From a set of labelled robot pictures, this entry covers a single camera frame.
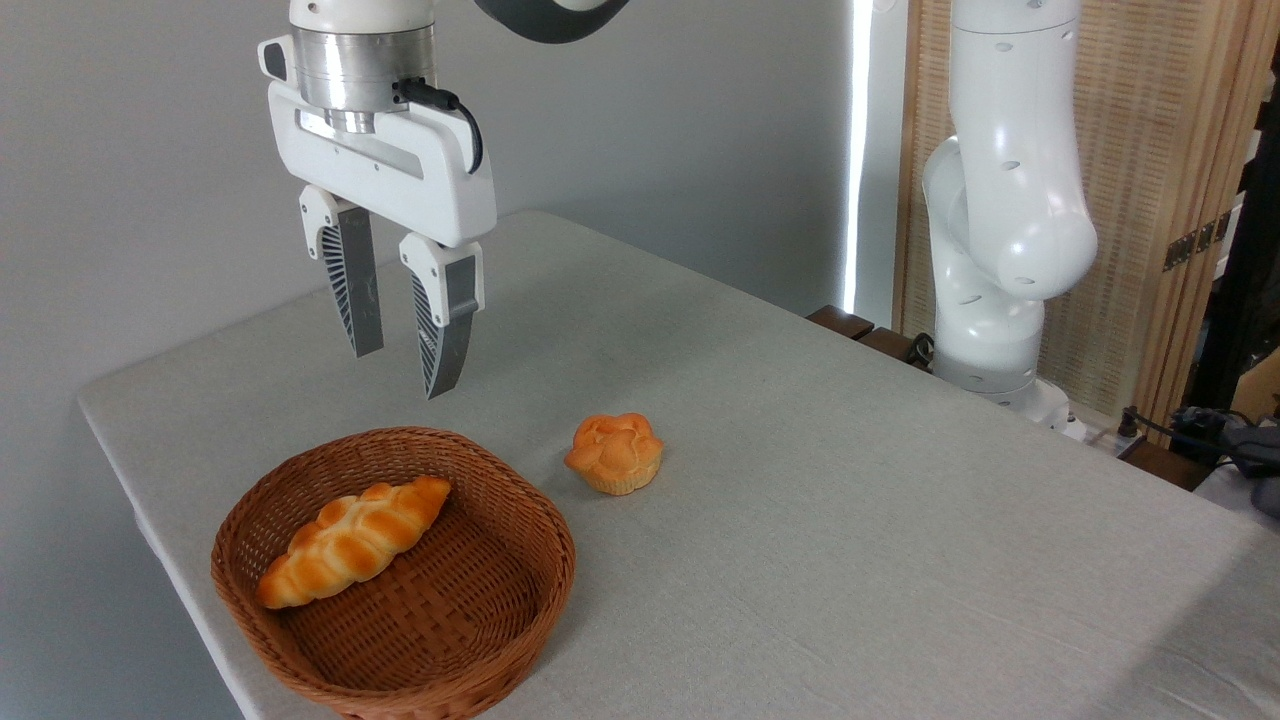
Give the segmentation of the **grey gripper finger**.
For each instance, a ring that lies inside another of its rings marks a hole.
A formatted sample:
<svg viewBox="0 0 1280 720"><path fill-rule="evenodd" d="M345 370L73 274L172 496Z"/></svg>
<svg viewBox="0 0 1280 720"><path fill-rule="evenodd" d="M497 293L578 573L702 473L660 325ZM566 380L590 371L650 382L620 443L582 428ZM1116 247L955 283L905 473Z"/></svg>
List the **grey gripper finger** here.
<svg viewBox="0 0 1280 720"><path fill-rule="evenodd" d="M474 315L485 307L483 249L451 249L417 233L399 242L410 272L425 392L453 389L468 352Z"/></svg>
<svg viewBox="0 0 1280 720"><path fill-rule="evenodd" d="M307 184L300 211L308 256L323 263L356 357L384 347L370 213Z"/></svg>

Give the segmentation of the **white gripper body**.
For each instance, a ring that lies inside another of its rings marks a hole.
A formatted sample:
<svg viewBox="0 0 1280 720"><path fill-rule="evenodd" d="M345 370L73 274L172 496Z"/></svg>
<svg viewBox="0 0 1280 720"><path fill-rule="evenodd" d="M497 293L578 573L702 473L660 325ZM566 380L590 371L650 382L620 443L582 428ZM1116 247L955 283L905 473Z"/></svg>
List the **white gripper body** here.
<svg viewBox="0 0 1280 720"><path fill-rule="evenodd" d="M285 169L440 245L497 223L472 113L434 85L429 35L284 35L259 45Z"/></svg>

